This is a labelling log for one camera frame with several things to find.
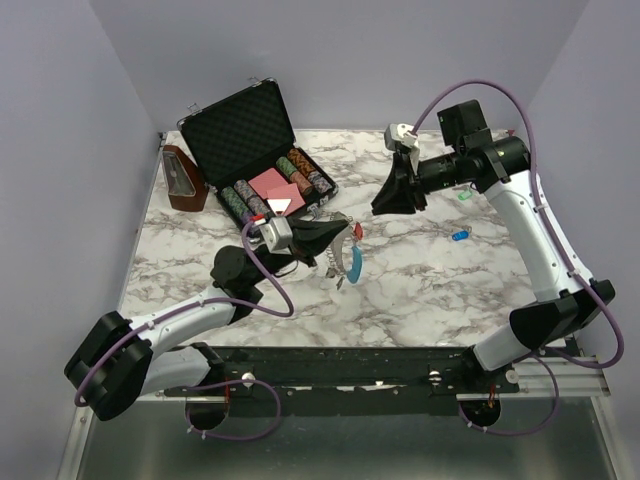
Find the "green object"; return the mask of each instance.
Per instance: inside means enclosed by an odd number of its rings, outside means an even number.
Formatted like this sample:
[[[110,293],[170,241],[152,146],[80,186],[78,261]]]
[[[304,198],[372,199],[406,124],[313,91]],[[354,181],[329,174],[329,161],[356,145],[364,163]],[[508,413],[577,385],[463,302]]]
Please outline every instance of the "green object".
[[[464,192],[458,194],[458,200],[469,200],[473,196],[473,192],[470,189],[466,189]]]
[[[289,161],[288,158],[280,157],[276,162],[276,166],[284,173],[287,178],[291,177],[298,169]]]

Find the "cable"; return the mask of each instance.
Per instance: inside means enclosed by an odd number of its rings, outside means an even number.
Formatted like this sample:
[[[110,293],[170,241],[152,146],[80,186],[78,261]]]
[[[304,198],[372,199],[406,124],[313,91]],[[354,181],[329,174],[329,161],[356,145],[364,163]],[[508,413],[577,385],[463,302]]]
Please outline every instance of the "cable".
[[[203,390],[209,390],[212,388],[220,388],[220,387],[226,387],[229,385],[240,385],[240,384],[245,384],[245,383],[254,383],[256,385],[260,385],[264,388],[266,388],[267,390],[269,390],[269,393],[271,393],[271,395],[273,395],[274,400],[276,401],[276,414],[274,417],[273,422],[271,422],[271,425],[269,425],[267,428],[265,428],[264,430],[262,430],[259,433],[256,433],[254,435],[246,435],[244,437],[235,437],[232,435],[223,435],[220,433],[213,433],[209,430],[198,430],[197,428],[195,428],[193,426],[193,424],[191,423],[191,412],[189,410],[187,410],[185,412],[185,417],[187,420],[187,423],[189,424],[189,429],[187,430],[187,433],[190,433],[192,431],[199,433],[200,435],[202,435],[202,439],[204,440],[204,437],[211,437],[211,438],[218,438],[220,440],[230,440],[233,442],[249,442],[251,440],[258,440],[260,438],[264,438],[267,435],[273,433],[273,431],[278,427],[278,425],[280,425],[280,420],[282,418],[282,404],[280,403],[280,397],[278,396],[278,392],[276,392],[275,388],[273,388],[271,385],[269,385],[266,382],[263,382],[262,380],[229,380],[226,382],[220,382],[220,383],[214,383],[212,385],[204,385],[204,386],[198,386],[198,387],[184,387],[186,390],[190,390],[190,391],[203,391]]]
[[[240,300],[238,298],[215,297],[215,298],[208,298],[208,299],[204,300],[202,303],[200,303],[200,302],[192,302],[192,303],[189,303],[187,305],[183,305],[182,307],[178,307],[175,310],[167,312],[164,315],[161,315],[158,318],[155,318],[151,322],[145,323],[145,324],[140,325],[139,327],[131,330],[129,333],[124,335],[120,340],[118,340],[116,343],[114,343],[111,346],[111,348],[109,348],[109,350],[107,350],[105,352],[105,354],[102,357],[100,357],[100,359],[95,363],[95,365],[93,367],[91,367],[91,369],[89,370],[87,375],[84,377],[84,379],[80,383],[80,386],[76,390],[76,394],[74,396],[73,402],[76,404],[77,407],[86,407],[88,405],[88,403],[84,401],[82,396],[83,396],[84,392],[86,391],[89,383],[91,382],[91,379],[93,379],[93,377],[96,375],[96,373],[113,356],[114,353],[116,353],[120,349],[124,348],[124,346],[132,338],[136,337],[138,334],[144,332],[145,330],[149,330],[150,328],[153,328],[156,325],[159,325],[160,323],[162,323],[162,322],[164,322],[164,321],[166,321],[166,320],[168,320],[168,319],[170,319],[170,318],[172,318],[172,317],[174,317],[174,316],[176,316],[176,315],[178,315],[180,313],[186,312],[186,311],[191,310],[193,308],[200,308],[200,307],[202,307],[204,305],[210,305],[212,303],[231,303],[233,305],[241,305],[241,306],[244,306],[244,307],[249,307],[249,308],[252,308],[252,309],[255,309],[255,310],[259,310],[261,312],[265,312],[265,313],[268,313],[268,314],[271,314],[271,315],[275,315],[276,317],[281,317],[281,318],[288,318],[288,317],[291,317],[293,315],[294,307],[293,307],[293,302],[291,301],[291,298],[289,297],[287,292],[285,292],[284,288],[282,288],[282,285],[280,285],[280,283],[278,283],[278,280],[271,273],[269,273],[269,271],[265,268],[265,266],[262,264],[262,262],[260,262],[258,257],[256,257],[255,253],[253,253],[253,250],[251,250],[251,245],[249,244],[249,240],[247,238],[247,234],[248,234],[249,229],[251,228],[252,225],[253,225],[253,222],[249,222],[242,229],[242,245],[244,246],[244,249],[247,252],[247,255],[249,256],[251,261],[255,264],[255,266],[258,268],[258,270],[260,270],[260,272],[264,275],[264,277],[271,282],[271,284],[275,287],[275,289],[278,291],[278,293],[282,296],[282,298],[284,299],[284,301],[287,304],[288,311],[286,311],[286,312],[278,312],[277,310],[272,310],[271,308],[262,307],[260,305],[256,305],[254,303],[247,302],[246,300]]]
[[[611,325],[611,328],[613,329],[613,333],[614,333],[614,335],[616,337],[616,342],[618,344],[615,355],[610,360],[607,360],[606,362],[603,362],[603,363],[583,362],[583,361],[580,361],[580,360],[576,360],[571,355],[568,355],[568,354],[566,354],[566,353],[564,353],[564,352],[562,352],[560,350],[557,350],[555,348],[548,347],[548,350],[550,350],[553,353],[559,355],[560,357],[564,358],[565,360],[568,360],[569,362],[574,363],[576,365],[579,365],[581,367],[590,368],[590,369],[597,369],[597,370],[612,367],[616,363],[618,363],[620,361],[620,359],[622,358],[622,356],[624,355],[624,337],[622,335],[622,331],[620,330],[620,326],[618,325],[618,322],[616,321],[615,316],[613,315],[613,312],[611,311],[611,309],[609,309],[609,307],[602,301],[602,299],[598,296],[596,291],[591,287],[589,282],[587,280],[585,280],[584,277],[582,277],[582,275],[580,275],[580,273],[577,271],[575,265],[571,261],[570,255],[565,250],[564,245],[562,245],[562,242],[560,241],[560,238],[558,237],[558,234],[555,231],[555,228],[551,224],[551,220],[549,219],[549,216],[547,215],[546,209],[545,208],[541,208],[543,202],[541,201],[540,189],[538,188],[538,181],[537,181],[537,178],[538,178],[538,156],[537,156],[537,151],[536,151],[536,143],[535,143],[535,138],[533,136],[533,127],[531,125],[531,120],[529,119],[529,116],[527,115],[527,112],[525,111],[525,109],[522,106],[522,104],[514,97],[514,95],[509,90],[507,90],[505,87],[502,87],[501,85],[499,85],[497,83],[491,82],[489,80],[482,80],[482,79],[479,79],[479,78],[472,78],[470,80],[464,80],[464,81],[462,81],[460,83],[456,83],[455,85],[450,86],[444,92],[442,92],[440,95],[438,95],[427,106],[427,108],[424,110],[424,112],[422,112],[422,115],[420,115],[420,118],[418,118],[418,121],[416,122],[415,126],[413,127],[413,130],[411,131],[411,133],[414,134],[414,135],[417,135],[418,129],[420,128],[420,125],[422,125],[422,122],[424,122],[424,119],[427,118],[427,115],[429,115],[431,113],[431,111],[436,107],[436,105],[444,97],[446,97],[451,92],[453,92],[454,90],[457,90],[460,87],[464,87],[465,85],[475,85],[475,84],[477,84],[477,85],[486,85],[488,87],[495,88],[496,90],[502,92],[504,95],[506,95],[509,98],[509,100],[511,100],[513,105],[518,110],[518,113],[520,113],[520,117],[522,118],[522,122],[524,123],[524,128],[525,128],[525,130],[527,132],[527,137],[529,139],[529,150],[530,150],[530,153],[531,153],[530,183],[531,183],[531,191],[533,192],[533,198],[534,198],[534,201],[535,201],[536,211],[540,214],[540,218],[542,219],[542,223],[545,226],[545,229],[547,230],[547,233],[549,234],[549,237],[551,237],[551,241],[553,242],[554,246],[556,247],[556,250],[558,250],[558,253],[560,254],[560,257],[562,258],[562,261],[564,262],[565,266],[567,267],[567,270],[569,271],[570,275],[573,278],[576,279],[576,281],[582,286],[582,288],[585,289],[585,291],[593,299],[593,301],[598,306],[598,308],[602,311],[602,313],[604,314],[604,316],[608,320],[609,325]]]
[[[542,430],[547,425],[549,425],[549,423],[551,423],[551,421],[556,417],[556,415],[558,414],[558,411],[560,410],[560,388],[558,387],[558,379],[551,371],[551,368],[549,367],[549,365],[544,363],[540,357],[536,355],[532,355],[532,358],[536,362],[538,362],[540,365],[542,365],[547,370],[547,372],[549,372],[549,377],[551,377],[551,382],[553,383],[553,392],[554,392],[553,408],[551,409],[551,413],[547,415],[547,418],[545,418],[539,425],[532,427],[528,430],[522,430],[519,432],[511,432],[508,430],[495,430],[492,428],[481,427],[480,425],[476,425],[475,423],[473,423],[471,420],[469,420],[469,418],[467,418],[466,414],[464,413],[464,410],[462,410],[462,405],[458,404],[458,414],[460,415],[460,417],[462,417],[464,422],[467,424],[467,427],[477,430],[478,432],[488,433],[489,435],[496,435],[499,437],[522,437],[525,435],[533,435],[534,433],[538,433],[540,430]]]

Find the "brown clock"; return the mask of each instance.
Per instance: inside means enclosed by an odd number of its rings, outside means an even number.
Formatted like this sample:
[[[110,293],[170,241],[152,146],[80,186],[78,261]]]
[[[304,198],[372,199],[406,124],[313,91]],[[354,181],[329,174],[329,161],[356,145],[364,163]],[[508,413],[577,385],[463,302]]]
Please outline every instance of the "brown clock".
[[[162,168],[171,208],[182,212],[201,212],[209,190],[191,159],[179,147],[165,145]]]

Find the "white marble tabletop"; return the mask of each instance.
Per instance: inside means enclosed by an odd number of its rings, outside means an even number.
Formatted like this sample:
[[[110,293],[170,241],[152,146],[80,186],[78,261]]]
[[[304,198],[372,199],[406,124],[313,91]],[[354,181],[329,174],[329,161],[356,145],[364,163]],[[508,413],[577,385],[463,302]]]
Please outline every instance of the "white marble tabletop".
[[[253,312],[195,340],[252,346],[465,346],[507,322],[509,312],[534,297],[524,264],[502,221],[483,196],[460,201],[460,190],[428,197],[416,215],[373,217],[370,202],[387,178],[391,154],[382,134],[297,131],[304,148],[338,183],[328,211],[342,211],[364,228],[364,267],[356,285],[325,278],[327,259],[282,279],[296,306],[293,318]],[[181,136],[167,143],[188,153]],[[421,158],[446,151],[439,133],[420,136]],[[455,242],[465,226],[471,236]],[[198,293],[220,247],[240,235],[210,195],[200,213],[169,205],[158,172],[123,304],[125,316],[168,307]],[[268,282],[261,304],[285,309]]]

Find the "pink card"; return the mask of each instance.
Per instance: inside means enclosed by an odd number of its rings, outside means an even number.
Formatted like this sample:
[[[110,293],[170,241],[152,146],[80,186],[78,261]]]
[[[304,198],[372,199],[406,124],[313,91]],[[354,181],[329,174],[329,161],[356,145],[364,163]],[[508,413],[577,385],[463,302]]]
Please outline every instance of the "pink card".
[[[291,200],[291,203],[285,210],[284,214],[289,215],[290,213],[295,212],[300,207],[304,206],[304,199],[302,195],[300,195],[300,190],[298,190],[298,186],[295,183],[288,183],[282,187],[272,188],[267,192],[267,198],[270,199],[280,199],[280,198],[288,198]]]
[[[289,185],[289,183],[278,173],[275,168],[270,168],[266,172],[261,173],[255,178],[249,180],[249,185],[253,188],[258,195],[263,199],[269,198],[267,192],[272,188],[282,187]]]

